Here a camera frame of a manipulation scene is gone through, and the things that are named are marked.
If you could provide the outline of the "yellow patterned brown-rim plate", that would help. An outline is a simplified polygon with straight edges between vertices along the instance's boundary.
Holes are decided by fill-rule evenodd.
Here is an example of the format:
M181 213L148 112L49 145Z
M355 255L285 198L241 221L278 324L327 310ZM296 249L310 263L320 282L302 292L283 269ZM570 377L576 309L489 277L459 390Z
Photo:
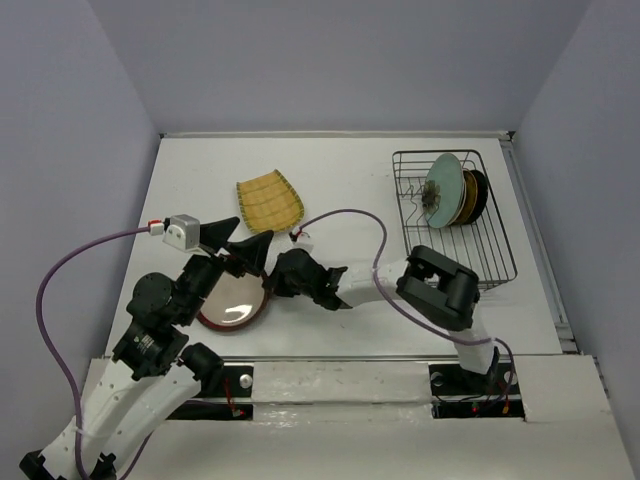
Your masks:
M469 171L471 172L471 174L473 175L473 177L475 179L475 185L474 185L474 193L473 193L473 195L471 197L472 203L468 206L468 210L467 210L468 216L464 219L463 224L466 224L468 222L469 218L472 216L472 213L474 211L474 208L475 208L476 203L477 203L477 198L478 198L478 181L477 181L476 176L474 175L473 171L472 170L469 170Z

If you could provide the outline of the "bamboo pattern square plate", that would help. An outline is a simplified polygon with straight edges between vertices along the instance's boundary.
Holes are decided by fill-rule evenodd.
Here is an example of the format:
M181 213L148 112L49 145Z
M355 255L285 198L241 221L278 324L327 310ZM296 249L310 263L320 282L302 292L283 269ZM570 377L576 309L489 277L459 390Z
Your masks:
M291 230L305 215L304 204L291 183L277 169L236 183L236 196L245 226L257 234Z

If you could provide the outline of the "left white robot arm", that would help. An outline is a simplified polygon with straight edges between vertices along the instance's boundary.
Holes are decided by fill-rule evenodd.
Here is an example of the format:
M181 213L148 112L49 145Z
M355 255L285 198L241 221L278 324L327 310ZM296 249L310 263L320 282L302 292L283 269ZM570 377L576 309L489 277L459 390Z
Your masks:
M136 282L126 307L131 323L88 394L80 392L47 332L44 293L69 260L112 238L79 247L49 270L36 294L36 322L69 383L75 413L49 445L20 461L27 478L124 479L161 423L196 395L219 388L223 359L206 345L191 343L181 330L193 323L224 274L262 274L274 233L266 230L233 242L239 223L237 217L202 224L189 215L175 215L131 230L132 235L160 236L190 258L175 279L152 272Z

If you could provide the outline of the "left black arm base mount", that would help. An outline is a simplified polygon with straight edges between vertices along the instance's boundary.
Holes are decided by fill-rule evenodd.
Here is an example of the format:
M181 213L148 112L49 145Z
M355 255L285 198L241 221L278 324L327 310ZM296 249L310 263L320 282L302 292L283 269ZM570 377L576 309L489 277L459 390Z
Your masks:
M254 405L252 389L254 365L231 363L224 367L221 380L207 386L177 407L168 417L173 421L251 421Z

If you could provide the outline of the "black round plate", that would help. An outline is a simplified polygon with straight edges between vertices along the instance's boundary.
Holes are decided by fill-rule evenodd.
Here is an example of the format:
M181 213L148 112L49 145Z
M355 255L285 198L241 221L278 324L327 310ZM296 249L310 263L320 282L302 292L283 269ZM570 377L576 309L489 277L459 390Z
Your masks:
M487 177L479 170L472 170L477 184L477 198L474 210L469 218L471 223L474 223L482 215L488 200L489 182Z

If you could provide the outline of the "red rimmed pink plate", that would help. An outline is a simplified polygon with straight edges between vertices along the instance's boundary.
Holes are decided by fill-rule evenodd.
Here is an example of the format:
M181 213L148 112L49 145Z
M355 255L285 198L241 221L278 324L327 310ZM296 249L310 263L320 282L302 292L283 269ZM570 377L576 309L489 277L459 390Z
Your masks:
M197 320L206 328L229 333L248 327L265 310L269 293L263 287L265 272L235 277L224 272L204 301Z

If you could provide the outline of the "teal flower plate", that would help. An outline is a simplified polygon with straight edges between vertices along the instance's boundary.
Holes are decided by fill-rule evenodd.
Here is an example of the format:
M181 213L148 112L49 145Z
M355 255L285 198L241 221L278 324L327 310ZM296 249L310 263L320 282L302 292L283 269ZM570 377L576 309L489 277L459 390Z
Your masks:
M425 220L430 228L450 225L464 203L466 184L460 160L452 153L441 154L431 166L422 191Z

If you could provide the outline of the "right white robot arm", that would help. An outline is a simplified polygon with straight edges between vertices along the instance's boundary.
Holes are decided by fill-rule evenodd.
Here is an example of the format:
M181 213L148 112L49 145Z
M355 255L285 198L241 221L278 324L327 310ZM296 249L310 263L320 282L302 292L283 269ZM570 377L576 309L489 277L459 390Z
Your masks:
M270 294L305 296L329 310L349 310L385 300L396 312L413 311L409 319L454 344L460 379L470 391L482 392L497 378L499 352L482 321L475 317L479 278L469 268L426 246L392 263L362 262L324 267L307 251L291 249L277 256L263 281Z

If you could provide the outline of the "cream round plate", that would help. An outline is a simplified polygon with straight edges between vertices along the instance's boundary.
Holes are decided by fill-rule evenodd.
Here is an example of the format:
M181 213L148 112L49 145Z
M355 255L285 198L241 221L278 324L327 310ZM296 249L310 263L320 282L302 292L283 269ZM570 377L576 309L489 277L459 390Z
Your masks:
M467 210L468 206L472 203L472 195L474 193L474 185L475 179L471 172L467 169L463 170L463 178L465 182L465 192L464 192L464 200L460 206L459 212L455 219L454 225L460 225L463 223L464 219L468 216Z

